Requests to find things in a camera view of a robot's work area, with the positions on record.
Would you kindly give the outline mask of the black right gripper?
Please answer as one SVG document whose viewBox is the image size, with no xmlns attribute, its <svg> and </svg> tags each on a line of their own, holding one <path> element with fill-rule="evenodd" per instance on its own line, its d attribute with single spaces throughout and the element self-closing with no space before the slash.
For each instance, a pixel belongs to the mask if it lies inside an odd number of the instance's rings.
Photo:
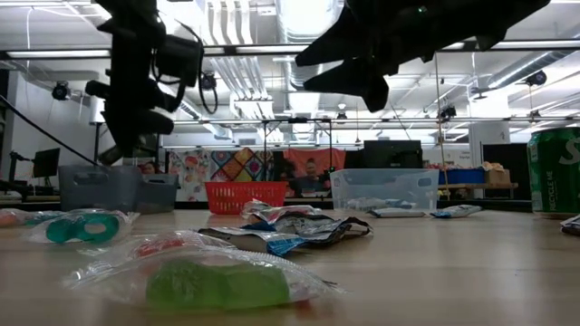
<svg viewBox="0 0 580 326">
<path fill-rule="evenodd" d="M 299 67 L 346 60 L 304 82 L 306 91 L 359 97 L 370 112 L 382 110 L 394 75 L 416 58 L 431 61 L 445 46 L 430 37 L 453 9 L 448 0 L 348 1 L 337 21 L 296 56 Z"/>
</svg>

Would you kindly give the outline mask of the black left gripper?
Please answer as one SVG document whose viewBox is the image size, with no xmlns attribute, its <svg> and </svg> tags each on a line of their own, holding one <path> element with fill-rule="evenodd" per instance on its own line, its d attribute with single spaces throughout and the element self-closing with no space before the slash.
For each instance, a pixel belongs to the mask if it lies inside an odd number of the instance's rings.
<svg viewBox="0 0 580 326">
<path fill-rule="evenodd" d="M 162 70 L 177 77 L 180 68 L 181 39 L 168 35 L 160 47 L 154 48 L 146 41 L 115 34 L 112 38 L 111 67 L 108 70 L 108 84 L 90 80 L 85 92 L 105 100 L 108 109 L 101 114 L 105 119 L 114 144 L 99 154 L 99 161 L 111 166 L 119 159 L 129 156 L 134 149 L 144 145 L 145 135 L 169 135 L 174 130 L 173 120 L 160 111 L 177 110 L 181 97 L 171 96 L 160 90 L 156 81 L 150 78 L 150 70 L 155 65 L 157 54 L 169 67 Z"/>
</svg>

